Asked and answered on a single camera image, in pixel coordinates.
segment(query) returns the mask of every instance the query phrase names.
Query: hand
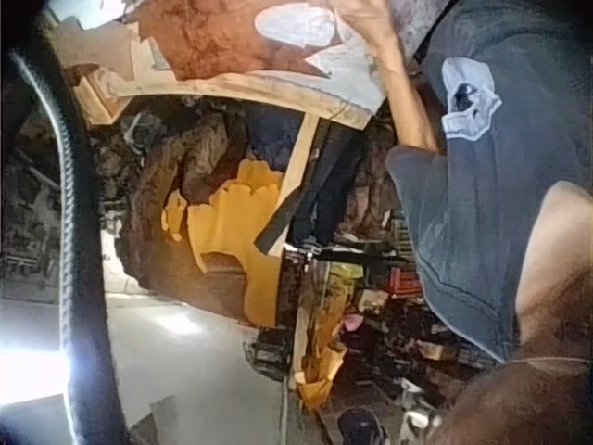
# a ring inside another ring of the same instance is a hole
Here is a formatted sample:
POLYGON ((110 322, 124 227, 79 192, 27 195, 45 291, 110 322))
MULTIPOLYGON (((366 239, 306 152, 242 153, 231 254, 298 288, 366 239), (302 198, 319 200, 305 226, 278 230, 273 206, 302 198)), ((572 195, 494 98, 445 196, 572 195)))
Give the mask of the hand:
POLYGON ((365 40, 373 56, 377 56, 382 47, 397 41, 389 0, 330 0, 330 3, 365 40))

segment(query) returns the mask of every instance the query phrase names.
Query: dark gray t-shirt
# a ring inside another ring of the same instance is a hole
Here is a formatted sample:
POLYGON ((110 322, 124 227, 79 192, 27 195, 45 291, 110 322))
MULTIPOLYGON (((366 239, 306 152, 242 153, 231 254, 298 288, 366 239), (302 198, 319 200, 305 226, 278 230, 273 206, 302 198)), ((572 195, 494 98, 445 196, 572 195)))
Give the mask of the dark gray t-shirt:
POLYGON ((588 42, 526 5, 466 0, 448 13, 423 63, 448 109, 448 153, 398 146, 387 160, 428 304, 500 361, 517 342, 515 294, 543 197, 560 180, 592 184, 588 42))

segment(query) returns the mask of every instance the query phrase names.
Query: concrete floor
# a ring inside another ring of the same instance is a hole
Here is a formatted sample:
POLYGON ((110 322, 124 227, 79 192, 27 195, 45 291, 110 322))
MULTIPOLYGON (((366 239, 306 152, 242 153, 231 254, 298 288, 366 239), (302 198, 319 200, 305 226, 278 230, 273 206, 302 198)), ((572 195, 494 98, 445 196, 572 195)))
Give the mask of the concrete floor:
MULTIPOLYGON (((146 295, 112 294, 107 305, 129 426, 149 414, 151 404, 168 398, 176 414, 168 425, 170 443, 279 442, 280 385, 255 373, 244 359, 242 343, 255 331, 146 295)), ((3 424, 18 428, 25 443, 70 443, 62 400, 56 397, 65 376, 57 352, 56 305, 0 299, 3 424)))

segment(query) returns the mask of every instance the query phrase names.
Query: light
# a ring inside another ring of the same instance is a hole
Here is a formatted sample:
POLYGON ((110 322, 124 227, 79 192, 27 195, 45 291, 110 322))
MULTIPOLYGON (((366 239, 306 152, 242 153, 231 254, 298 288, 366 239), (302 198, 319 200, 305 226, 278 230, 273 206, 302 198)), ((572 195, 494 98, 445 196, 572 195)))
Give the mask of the light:
POLYGON ((194 322, 188 319, 187 315, 184 313, 157 317, 155 322, 160 324, 165 329, 168 329, 173 334, 180 336, 187 336, 200 332, 200 328, 194 322))
POLYGON ((0 347, 0 406, 63 394, 69 361, 57 350, 0 347))

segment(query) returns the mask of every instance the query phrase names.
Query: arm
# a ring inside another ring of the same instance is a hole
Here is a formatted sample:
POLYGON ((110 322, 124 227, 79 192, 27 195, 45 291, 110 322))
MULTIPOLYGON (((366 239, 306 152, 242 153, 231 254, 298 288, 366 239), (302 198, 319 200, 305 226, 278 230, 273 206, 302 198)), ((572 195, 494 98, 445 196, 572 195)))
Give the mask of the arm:
POLYGON ((412 85, 388 0, 332 0, 342 19, 365 40, 385 85, 399 143, 438 151, 426 109, 412 85))
POLYGON ((437 153, 435 133, 426 108, 410 81, 399 48, 399 41, 394 33, 393 41, 385 42, 375 58, 387 92, 399 143, 437 153))

